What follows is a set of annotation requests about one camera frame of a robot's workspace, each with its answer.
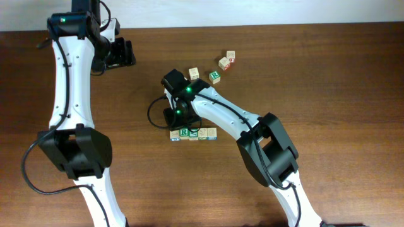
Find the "wooden block green R edge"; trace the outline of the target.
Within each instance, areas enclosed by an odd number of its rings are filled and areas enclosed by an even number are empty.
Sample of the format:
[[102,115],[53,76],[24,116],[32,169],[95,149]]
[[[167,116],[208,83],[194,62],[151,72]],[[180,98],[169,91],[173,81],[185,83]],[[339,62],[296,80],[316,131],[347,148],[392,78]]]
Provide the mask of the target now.
[[180,140],[188,140],[189,139],[189,130],[187,128],[179,129],[179,137],[180,137]]

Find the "wooden block green V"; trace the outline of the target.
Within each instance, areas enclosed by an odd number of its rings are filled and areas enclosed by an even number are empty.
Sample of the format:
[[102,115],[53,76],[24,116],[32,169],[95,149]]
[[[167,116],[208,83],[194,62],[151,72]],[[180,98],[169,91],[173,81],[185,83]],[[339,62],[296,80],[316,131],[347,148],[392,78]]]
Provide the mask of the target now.
[[198,131],[189,131],[189,140],[197,141],[199,139]]

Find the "wooden block green N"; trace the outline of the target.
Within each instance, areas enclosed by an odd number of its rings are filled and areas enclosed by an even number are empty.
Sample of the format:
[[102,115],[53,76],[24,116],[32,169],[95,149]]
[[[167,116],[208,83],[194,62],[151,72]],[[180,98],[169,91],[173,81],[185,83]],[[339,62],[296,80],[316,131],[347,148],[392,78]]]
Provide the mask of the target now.
[[198,139],[199,140],[207,140],[208,137],[208,129],[207,128],[200,128],[198,131]]

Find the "wooden block blue L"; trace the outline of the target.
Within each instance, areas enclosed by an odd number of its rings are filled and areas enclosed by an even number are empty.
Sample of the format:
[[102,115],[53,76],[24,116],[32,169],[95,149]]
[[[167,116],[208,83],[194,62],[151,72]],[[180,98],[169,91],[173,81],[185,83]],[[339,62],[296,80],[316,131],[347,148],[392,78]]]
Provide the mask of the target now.
[[216,128],[207,128],[207,140],[217,140]]

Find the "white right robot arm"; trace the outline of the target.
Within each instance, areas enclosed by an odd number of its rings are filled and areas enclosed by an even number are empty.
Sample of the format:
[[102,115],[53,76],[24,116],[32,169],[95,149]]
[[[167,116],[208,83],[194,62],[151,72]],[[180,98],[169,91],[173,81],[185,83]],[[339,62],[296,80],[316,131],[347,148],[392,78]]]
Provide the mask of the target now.
[[170,103],[164,111],[170,130],[183,129],[201,119],[213,122],[235,139],[248,172],[273,191],[289,226],[326,226],[302,187],[298,151],[275,115],[245,111],[207,82],[187,80],[175,69],[161,84]]

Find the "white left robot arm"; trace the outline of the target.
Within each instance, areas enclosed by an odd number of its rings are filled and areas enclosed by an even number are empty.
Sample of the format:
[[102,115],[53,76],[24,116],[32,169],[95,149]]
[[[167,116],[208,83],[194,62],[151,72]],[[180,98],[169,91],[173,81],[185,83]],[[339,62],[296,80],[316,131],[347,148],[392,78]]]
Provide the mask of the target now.
[[95,226],[127,226],[112,183],[112,144],[95,130],[90,77],[133,66],[132,43],[119,36],[116,18],[101,19],[102,1],[73,1],[71,11],[47,20],[56,61],[56,89],[49,130],[36,145],[53,165],[74,181],[85,198]]

